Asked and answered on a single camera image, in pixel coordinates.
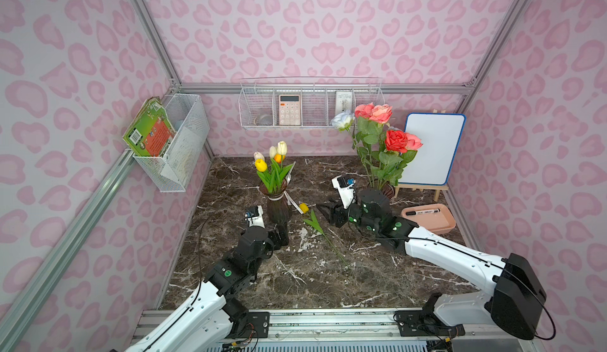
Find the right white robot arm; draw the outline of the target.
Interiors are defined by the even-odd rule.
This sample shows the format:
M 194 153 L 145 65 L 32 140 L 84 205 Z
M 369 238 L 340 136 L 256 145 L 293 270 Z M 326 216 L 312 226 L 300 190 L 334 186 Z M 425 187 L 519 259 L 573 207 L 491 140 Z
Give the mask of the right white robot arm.
M 419 312 L 420 328 L 445 330 L 465 324 L 489 324 L 522 340 L 537 338 L 547 293 L 529 261 L 512 253 L 503 258 L 442 238 L 413 220 L 397 216 L 379 190 L 343 189 L 337 200 L 317 209 L 336 227 L 347 223 L 367 230 L 382 246 L 432 263 L 466 279 L 474 293 L 435 293 Z

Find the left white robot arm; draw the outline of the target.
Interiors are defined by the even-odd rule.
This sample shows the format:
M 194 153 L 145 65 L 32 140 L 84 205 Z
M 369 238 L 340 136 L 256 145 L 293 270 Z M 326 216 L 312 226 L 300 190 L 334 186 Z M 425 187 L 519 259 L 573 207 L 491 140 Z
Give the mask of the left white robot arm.
M 253 282 L 265 260 L 289 244 L 285 223 L 273 230 L 250 225 L 237 246 L 206 274 L 198 288 L 169 317 L 129 351 L 204 351 L 229 336 L 252 334 L 249 310 L 236 296 Z

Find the pink artificial rose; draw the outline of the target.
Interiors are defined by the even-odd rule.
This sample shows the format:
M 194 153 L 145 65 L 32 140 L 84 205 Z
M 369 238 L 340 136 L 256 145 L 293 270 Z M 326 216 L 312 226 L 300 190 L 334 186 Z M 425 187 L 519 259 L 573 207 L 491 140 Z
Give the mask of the pink artificial rose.
M 358 105 L 355 108 L 356 126 L 353 134 L 357 147 L 357 154 L 363 164 L 366 163 L 371 150 L 371 143 L 365 139 L 371 135 L 371 115 L 374 109 L 373 103 Z
M 392 117 L 392 107 L 390 105 L 376 105 L 371 109 L 369 117 L 369 131 L 379 135 L 383 128 L 389 123 Z

